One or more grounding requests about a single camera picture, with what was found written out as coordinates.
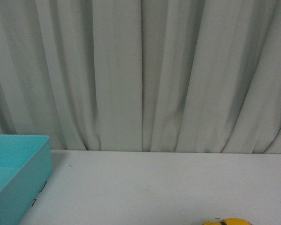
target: plastic tray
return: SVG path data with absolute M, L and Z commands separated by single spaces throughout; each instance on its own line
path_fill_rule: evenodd
M 0 135 L 0 225 L 16 225 L 52 173 L 48 136 Z

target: table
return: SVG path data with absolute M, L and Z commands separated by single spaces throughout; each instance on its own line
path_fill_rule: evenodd
M 281 224 L 281 155 L 52 150 L 19 225 Z

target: white curtain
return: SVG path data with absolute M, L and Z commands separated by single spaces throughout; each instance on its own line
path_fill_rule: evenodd
M 281 1 L 0 0 L 0 134 L 281 153 Z

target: yellow toy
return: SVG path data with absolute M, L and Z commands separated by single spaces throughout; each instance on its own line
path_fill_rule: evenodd
M 244 219 L 237 219 L 237 218 L 229 218 L 229 219 L 223 219 L 219 222 L 205 222 L 203 225 L 252 225 L 248 221 Z

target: white table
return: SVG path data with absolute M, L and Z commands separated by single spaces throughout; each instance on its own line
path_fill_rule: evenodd
M 52 150 L 20 225 L 281 225 L 281 155 Z

